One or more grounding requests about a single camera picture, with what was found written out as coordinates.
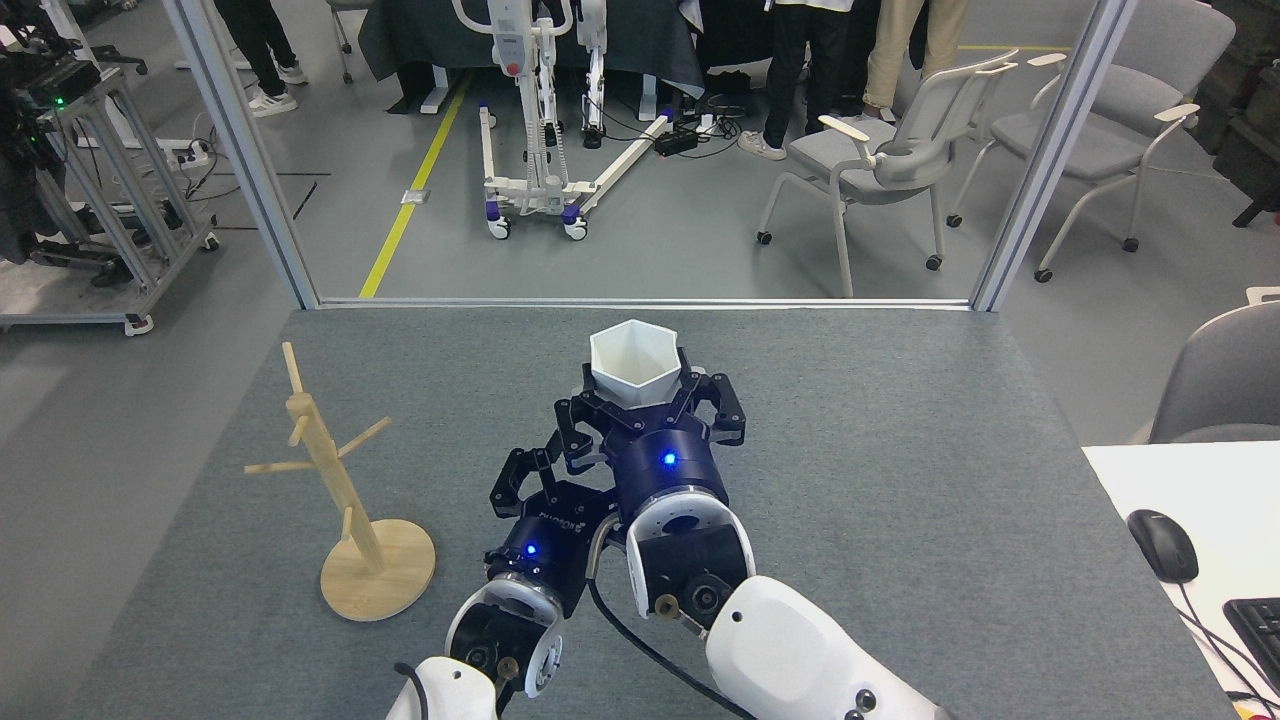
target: table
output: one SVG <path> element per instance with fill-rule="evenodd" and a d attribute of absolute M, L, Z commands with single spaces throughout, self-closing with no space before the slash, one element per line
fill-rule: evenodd
<path fill-rule="evenodd" d="M 759 571 L 956 717 L 1234 717 L 997 316 L 436 307 L 300 313 L 282 333 L 335 437 L 393 418 L 348 469 L 372 518 L 431 534 L 426 593 L 374 624 L 324 605 L 339 533 L 328 493 L 303 474 L 242 473 L 298 459 L 273 350 L 65 720 L 384 717 L 403 684 L 393 662 L 442 652 L 509 529 L 488 507 L 508 448 L 547 441 L 588 336 L 632 316 L 733 380 L 746 443 L 716 457 Z M 686 630 L 625 611 L 620 553 L 599 583 L 637 634 L 708 678 Z M 506 716 L 726 715 L 584 603 L 550 687 Z"/>
<path fill-rule="evenodd" d="M 1121 516 L 1149 507 L 1187 530 L 1199 560 L 1199 575 L 1187 583 L 1187 594 L 1206 626 L 1244 650 L 1222 603 L 1280 597 L 1280 442 L 1087 447 L 1084 452 Z M 1185 611 L 1178 585 L 1164 588 L 1174 606 Z M 1199 644 L 1221 685 L 1244 691 L 1217 655 Z M 1266 680 L 1228 655 L 1266 692 Z M 1268 697 L 1280 700 L 1274 693 Z"/>

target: computer mouse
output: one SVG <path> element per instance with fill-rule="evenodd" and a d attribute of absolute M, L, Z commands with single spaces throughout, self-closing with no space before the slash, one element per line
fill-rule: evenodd
<path fill-rule="evenodd" d="M 1199 575 L 1196 546 L 1172 518 L 1155 510 L 1134 510 L 1126 520 L 1142 555 L 1165 583 L 1185 583 Z"/>

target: gray floor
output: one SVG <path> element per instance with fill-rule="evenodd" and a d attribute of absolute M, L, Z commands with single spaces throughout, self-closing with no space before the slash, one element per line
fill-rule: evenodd
<path fill-rule="evenodd" d="M 372 83 L 358 55 L 356 83 L 340 83 L 323 6 L 276 5 L 314 82 L 300 91 L 298 113 L 261 127 L 276 170 L 308 173 L 282 177 L 291 206 L 298 208 L 315 183 L 298 217 L 311 274 L 321 293 L 351 296 L 439 119 L 381 114 L 398 96 L 394 83 Z M 1085 5 L 977 3 L 965 42 L 1069 44 Z M 134 86 L 161 135 L 207 133 L 191 78 L 168 69 L 177 49 L 157 3 L 104 23 L 91 37 L 147 56 L 152 73 Z M 468 97 L 484 83 L 479 78 Z M 1002 108 L 1024 101 L 1037 83 L 1029 73 L 1010 82 Z M 538 219 L 520 223 L 506 243 L 493 241 L 466 211 L 479 174 L 474 132 L 467 109 L 380 296 L 820 297 L 836 291 L 826 215 L 806 209 L 805 199 L 783 208 L 774 245 L 762 250 L 750 243 L 754 214 L 777 168 L 736 151 L 696 161 L 645 158 L 618 187 L 623 195 L 602 204 L 582 243 L 539 227 Z M 972 156 L 973 149 L 963 152 Z M 572 161 L 586 174 L 596 160 L 576 152 Z M 1176 172 L 1157 173 L 1151 183 L 1138 254 L 1119 250 L 1124 199 L 1105 199 L 1059 255 L 1053 282 L 1038 286 L 1029 270 L 1020 272 L 1005 310 L 1083 445 L 1128 438 L 1153 411 L 1183 340 L 1243 304 L 1245 287 L 1280 282 L 1280 227 L 1263 215 L 1248 229 L 1231 228 L 1245 199 L 1212 177 L 1210 159 L 1188 137 L 1175 137 L 1156 164 Z M 851 211 L 860 292 L 966 295 L 1019 173 L 1020 164 L 1007 155 L 992 159 L 937 274 L 922 266 L 929 237 L 925 205 Z M 218 174 L 206 190 L 215 195 L 232 187 L 234 178 Z M 1043 251 L 1078 192 L 1062 188 L 1033 255 Z M 696 205 L 687 201 L 694 196 Z M 223 227 L 252 225 L 237 195 L 210 209 Z M 148 336 L 125 340 L 116 327 L 18 327 L 0 337 L 5 720 L 56 715 L 253 369 L 273 350 L 288 307 L 261 243 L 252 232 L 224 229 L 220 237 L 223 250 L 196 258 L 161 301 L 154 313 L 157 328 Z M 644 270 L 654 258 L 663 264 Z M 621 261 L 627 273 L 603 272 Z"/>

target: wooden mug tree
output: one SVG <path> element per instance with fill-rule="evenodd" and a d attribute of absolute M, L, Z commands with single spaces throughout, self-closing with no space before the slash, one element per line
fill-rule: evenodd
<path fill-rule="evenodd" d="M 320 571 L 320 592 L 334 612 L 362 623 L 383 620 L 404 610 L 422 594 L 435 573 L 435 544 L 426 530 L 408 520 L 370 521 L 342 460 L 390 424 L 383 418 L 340 448 L 329 434 L 293 356 L 284 343 L 284 363 L 293 395 L 284 407 L 293 418 L 289 447 L 303 443 L 310 462 L 246 465 L 250 474 L 319 470 L 342 512 L 342 539 L 329 552 Z"/>

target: white patient lift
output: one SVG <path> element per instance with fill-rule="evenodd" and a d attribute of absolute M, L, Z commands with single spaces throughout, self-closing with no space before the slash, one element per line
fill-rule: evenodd
<path fill-rule="evenodd" d="M 462 0 L 453 0 L 453 10 L 463 26 L 493 36 L 493 60 L 503 74 L 516 79 L 525 115 L 525 177 L 500 177 L 494 170 L 490 136 L 497 119 L 485 104 L 480 105 L 485 219 L 489 232 L 498 240 L 504 240 L 511 227 L 502 214 L 503 206 L 518 209 L 521 215 L 559 215 L 570 238 L 582 240 L 586 237 L 586 213 L 640 159 L 652 138 L 671 129 L 669 115 L 662 115 L 600 177 L 594 181 L 568 179 L 562 124 L 556 111 L 556 37 L 573 27 L 575 9 L 570 6 L 570 0 L 559 1 L 564 13 L 561 24 L 545 17 L 534 19 L 532 0 L 488 0 L 489 24 L 480 24 L 467 17 Z M 581 0 L 577 37 L 591 58 L 588 95 L 582 97 L 582 129 L 589 147 L 593 138 L 598 146 L 604 128 L 600 119 L 604 102 L 604 0 Z"/>

